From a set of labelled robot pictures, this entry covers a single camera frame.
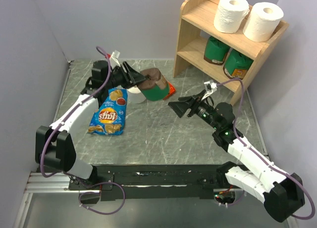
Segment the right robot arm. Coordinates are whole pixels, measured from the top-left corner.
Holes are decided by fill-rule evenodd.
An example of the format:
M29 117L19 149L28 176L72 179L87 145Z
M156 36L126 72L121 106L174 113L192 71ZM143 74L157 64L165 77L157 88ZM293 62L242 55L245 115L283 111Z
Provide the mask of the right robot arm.
M215 143L246 166L247 171L235 164L224 165L224 171L216 176L219 186L242 188L261 201L267 213L280 223L304 206L302 179L296 173L288 174L279 169L233 128L235 115L230 104L221 102L213 107L206 99L194 95L179 98L168 105L178 117L197 115L213 127Z

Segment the green roll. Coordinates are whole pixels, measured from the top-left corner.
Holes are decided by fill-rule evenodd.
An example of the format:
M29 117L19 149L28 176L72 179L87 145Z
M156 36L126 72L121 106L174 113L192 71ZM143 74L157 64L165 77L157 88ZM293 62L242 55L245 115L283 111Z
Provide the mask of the green roll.
M137 87L149 101L163 100L169 93L169 84L158 68L147 68L140 72L146 80Z
M232 49L227 57L223 71L228 78L243 79L254 61L244 54Z
M205 47L204 60L211 64L223 65L229 50L230 46L210 36Z

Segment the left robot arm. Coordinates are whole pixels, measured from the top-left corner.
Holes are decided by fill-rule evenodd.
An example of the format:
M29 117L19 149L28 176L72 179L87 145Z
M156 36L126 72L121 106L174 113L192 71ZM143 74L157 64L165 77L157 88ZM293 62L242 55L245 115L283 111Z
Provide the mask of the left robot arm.
M35 160L40 165L42 176L50 177L45 173L45 168L50 168L55 173L76 177L86 189L95 188L98 183L97 168L77 157L72 140L75 130L101 106L109 89L118 86L129 89L148 78L126 61L115 67L105 60L94 62L92 75L72 107L52 125L40 126L36 131Z

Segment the white paper roll front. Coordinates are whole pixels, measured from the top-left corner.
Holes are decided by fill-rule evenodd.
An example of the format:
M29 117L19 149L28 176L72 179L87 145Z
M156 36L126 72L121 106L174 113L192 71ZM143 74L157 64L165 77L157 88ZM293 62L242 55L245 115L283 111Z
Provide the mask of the white paper roll front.
M219 0L213 25L221 33L236 33L249 11L246 0Z

